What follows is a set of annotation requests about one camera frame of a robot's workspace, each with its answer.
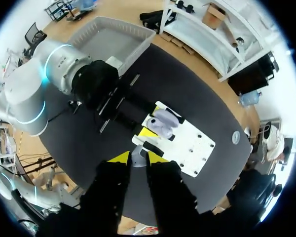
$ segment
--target blue light ring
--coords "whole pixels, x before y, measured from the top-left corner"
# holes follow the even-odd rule
[[[32,119],[30,121],[27,121],[27,122],[22,122],[22,121],[19,121],[17,119],[18,123],[20,123],[20,124],[30,124],[32,122],[35,122],[42,115],[42,113],[44,112],[44,110],[45,110],[45,103],[46,102],[44,101],[43,108],[41,109],[40,113],[34,119]]]

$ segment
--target white board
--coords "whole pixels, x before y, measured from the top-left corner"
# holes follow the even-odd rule
[[[168,108],[159,101],[155,104],[161,109]],[[150,115],[145,118],[142,126],[147,127],[149,118]],[[173,134],[175,135],[173,141],[161,137],[134,135],[132,142],[136,145],[142,145],[146,141],[151,143],[164,152],[162,156],[164,159],[174,160],[183,173],[196,177],[210,158],[215,142],[186,120],[177,128],[173,128]]]

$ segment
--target black table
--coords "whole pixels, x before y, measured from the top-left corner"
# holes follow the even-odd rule
[[[198,198],[198,211],[214,208],[228,192],[243,169],[250,153],[249,141],[241,126],[220,97],[189,68],[155,45],[132,65],[129,72],[139,73],[134,90],[150,101],[161,101],[186,118],[215,141],[216,147],[196,178],[182,174],[184,182]],[[69,99],[54,86],[46,93],[50,117],[63,110]],[[124,102],[121,109],[138,122],[146,114]],[[133,150],[133,134],[118,123],[110,122],[104,133],[97,133],[100,119],[81,108],[76,115],[61,115],[40,136],[60,167],[87,189],[95,167],[127,150]],[[231,136],[240,131],[240,142]],[[156,225],[145,168],[132,168],[123,215],[147,225]]]

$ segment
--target chair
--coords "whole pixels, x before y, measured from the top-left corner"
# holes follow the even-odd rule
[[[32,26],[29,28],[24,36],[25,41],[30,46],[27,50],[25,50],[24,56],[27,58],[31,58],[38,44],[42,42],[46,37],[47,34],[45,34],[43,31],[38,30],[36,22],[34,22],[34,24],[32,24]]]

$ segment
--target white wall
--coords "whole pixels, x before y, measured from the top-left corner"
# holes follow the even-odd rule
[[[281,132],[285,137],[296,137],[296,67],[283,42],[272,50],[280,70],[274,73],[269,86],[262,88],[257,105],[261,120],[280,117]]]
[[[2,65],[8,59],[8,48],[15,52],[22,52],[25,47],[28,47],[24,35],[34,22],[40,30],[51,22],[44,11],[50,4],[51,0],[20,0],[7,15],[0,26],[0,63]],[[2,72],[0,65],[0,81],[2,81]]]

